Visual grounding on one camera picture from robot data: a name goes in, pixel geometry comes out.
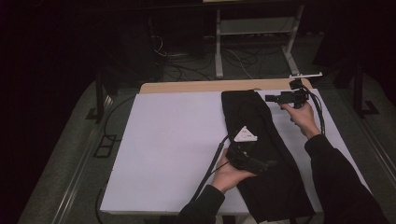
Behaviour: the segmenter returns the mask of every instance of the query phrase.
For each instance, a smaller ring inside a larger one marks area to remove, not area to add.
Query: black cloth
[[[311,157],[313,179],[324,212],[324,224],[375,223],[388,220],[373,195],[363,186],[355,169],[327,138],[316,135],[305,144]],[[198,199],[187,204],[176,224],[209,224],[216,222],[215,209],[224,201],[221,192],[206,186]]]
[[[312,176],[325,224],[389,223],[355,169],[324,135],[312,137],[305,150],[311,157]]]
[[[258,136],[250,157],[277,161],[265,173],[237,185],[249,213],[257,222],[312,216],[300,171],[277,132],[268,105],[255,91],[224,91],[221,101],[230,138],[247,126]]]

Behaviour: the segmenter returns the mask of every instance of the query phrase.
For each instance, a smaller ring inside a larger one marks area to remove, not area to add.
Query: person's left hand
[[[228,163],[227,158],[225,157],[225,154],[227,153],[228,148],[224,148],[221,158],[218,161],[216,168],[218,169],[215,172],[215,176],[213,177],[212,180],[212,186],[221,191],[223,194],[229,190],[235,187],[240,181],[248,178],[255,176],[253,173],[245,171],[245,170],[238,170],[235,169],[230,163]]]

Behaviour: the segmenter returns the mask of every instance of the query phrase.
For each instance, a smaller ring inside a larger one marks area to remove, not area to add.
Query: grey floor
[[[292,53],[301,73],[317,74],[325,69],[312,64],[321,38],[322,35],[297,36]],[[289,68],[280,51],[287,39],[276,35],[245,36],[236,40],[225,38],[222,51],[224,79],[288,77]],[[180,53],[185,53],[182,51],[167,52],[170,56],[163,68],[162,81],[214,79],[214,47],[209,44],[205,52],[200,59],[182,56]],[[244,62],[244,67],[235,55]],[[396,163],[396,108],[379,85],[364,76],[363,99],[374,102],[380,114],[360,119],[352,109],[352,84],[346,89],[336,89],[332,84],[336,73],[313,83],[313,86],[319,90],[385,215],[390,223],[396,223],[396,174],[391,167]],[[125,88],[117,95],[107,97],[105,117],[100,123],[86,119],[90,109],[95,108],[94,83],[81,95],[19,223],[100,223],[95,215],[95,201],[101,202],[103,192],[100,190],[106,186],[120,142],[115,144],[108,158],[92,155],[105,132],[122,138],[133,97],[138,91]],[[157,221],[157,217],[149,216],[114,216],[101,212],[98,215],[103,223]],[[311,223],[321,223],[321,217],[315,217]]]

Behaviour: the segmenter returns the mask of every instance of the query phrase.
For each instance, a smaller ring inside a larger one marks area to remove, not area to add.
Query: hand
[[[305,135],[308,139],[311,137],[320,134],[320,130],[318,129],[317,124],[315,123],[314,119],[314,110],[312,106],[305,102],[303,107],[299,109],[294,109],[290,105],[287,104],[279,104],[281,108],[288,111],[291,116],[291,121],[294,122],[297,126],[300,127],[301,132]]]
[[[255,176],[251,172],[235,169],[230,163],[228,163],[228,160],[225,157],[226,153],[227,148],[225,148],[222,152],[221,158],[216,165],[217,169],[220,166],[221,167],[215,172],[215,176],[212,180],[212,186],[221,191],[223,194],[227,190],[235,187],[240,181],[248,177]]]

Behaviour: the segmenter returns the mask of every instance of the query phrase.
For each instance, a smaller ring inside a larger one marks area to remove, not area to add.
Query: small black camera
[[[290,88],[296,91],[282,91],[280,95],[265,95],[265,102],[275,102],[279,104],[294,104],[295,109],[303,106],[309,100],[309,91],[303,88],[303,82],[298,78],[289,83]]]
[[[300,89],[297,91],[282,91],[280,95],[265,95],[266,102],[275,102],[279,104],[294,103],[294,108],[301,108],[305,101],[309,99],[309,92]]]
[[[246,170],[255,175],[267,171],[268,168],[276,165],[276,161],[259,161],[251,158],[250,152],[256,141],[257,136],[249,132],[246,126],[243,127],[239,134],[231,140],[225,157],[238,170]]]

